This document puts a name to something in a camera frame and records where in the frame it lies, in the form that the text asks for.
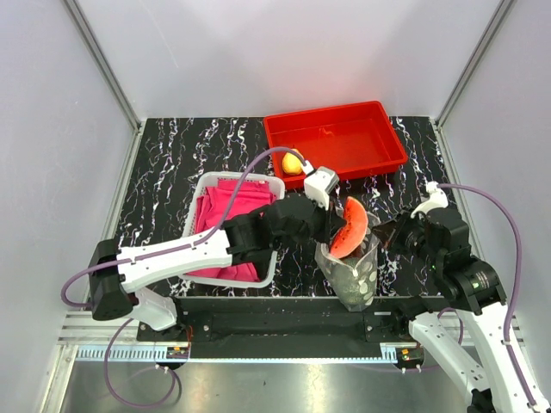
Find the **clear zip top bag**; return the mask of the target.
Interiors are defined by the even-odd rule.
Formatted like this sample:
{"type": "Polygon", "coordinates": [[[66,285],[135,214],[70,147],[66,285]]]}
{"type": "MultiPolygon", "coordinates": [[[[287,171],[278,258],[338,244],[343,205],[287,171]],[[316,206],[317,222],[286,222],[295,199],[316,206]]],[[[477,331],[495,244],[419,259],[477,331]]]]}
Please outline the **clear zip top bag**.
{"type": "Polygon", "coordinates": [[[337,259],[325,243],[316,243],[314,259],[330,287],[350,312],[361,312],[370,306],[376,295],[378,248],[380,240],[372,227],[380,220],[367,212],[368,229],[362,243],[348,256],[337,259]]]}

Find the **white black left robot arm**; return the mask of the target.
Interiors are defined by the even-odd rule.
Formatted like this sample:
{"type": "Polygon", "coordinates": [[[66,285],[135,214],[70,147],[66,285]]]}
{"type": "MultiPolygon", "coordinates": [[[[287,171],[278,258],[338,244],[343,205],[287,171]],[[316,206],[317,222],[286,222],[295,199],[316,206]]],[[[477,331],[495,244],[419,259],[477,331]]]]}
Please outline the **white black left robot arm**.
{"type": "Polygon", "coordinates": [[[149,285],[203,269],[259,265],[270,260],[281,243],[327,243],[345,224],[334,204],[321,207],[305,195],[290,194],[190,237],[125,250],[101,242],[89,275],[92,317],[130,317],[175,341],[184,334],[186,320],[173,299],[149,285]]]}

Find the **red fake food piece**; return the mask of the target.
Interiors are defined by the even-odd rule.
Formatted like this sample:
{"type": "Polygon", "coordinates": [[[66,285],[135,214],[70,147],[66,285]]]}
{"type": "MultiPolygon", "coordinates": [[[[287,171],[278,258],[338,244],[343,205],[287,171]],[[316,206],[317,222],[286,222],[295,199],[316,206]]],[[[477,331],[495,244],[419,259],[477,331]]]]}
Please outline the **red fake food piece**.
{"type": "Polygon", "coordinates": [[[345,258],[356,250],[365,238],[368,229],[368,214],[364,205],[349,196],[344,204],[342,218],[346,221],[333,238],[329,252],[337,259],[345,258]]]}

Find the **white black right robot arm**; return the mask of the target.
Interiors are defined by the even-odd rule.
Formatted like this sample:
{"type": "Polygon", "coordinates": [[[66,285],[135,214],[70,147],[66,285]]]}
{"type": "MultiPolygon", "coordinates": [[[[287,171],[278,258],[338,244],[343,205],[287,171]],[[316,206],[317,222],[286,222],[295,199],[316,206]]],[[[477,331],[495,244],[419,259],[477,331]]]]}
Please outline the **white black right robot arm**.
{"type": "Polygon", "coordinates": [[[414,339],[433,357],[458,390],[469,412],[548,412],[525,360],[511,357],[518,342],[510,325],[505,290],[492,266],[474,256],[469,227],[453,209],[402,212],[372,230],[384,249],[410,254],[430,265],[447,306],[456,312],[478,353],[474,359],[420,297],[407,299],[391,319],[401,341],[414,339]]]}

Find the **yellow fake fruit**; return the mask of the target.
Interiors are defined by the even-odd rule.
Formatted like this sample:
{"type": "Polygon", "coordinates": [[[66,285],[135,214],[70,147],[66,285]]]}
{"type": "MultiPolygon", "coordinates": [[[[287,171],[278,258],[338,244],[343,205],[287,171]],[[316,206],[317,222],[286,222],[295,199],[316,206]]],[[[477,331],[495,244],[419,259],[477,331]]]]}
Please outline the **yellow fake fruit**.
{"type": "Polygon", "coordinates": [[[282,170],[286,175],[298,176],[302,173],[301,154],[297,149],[286,152],[282,158],[282,170]]]}

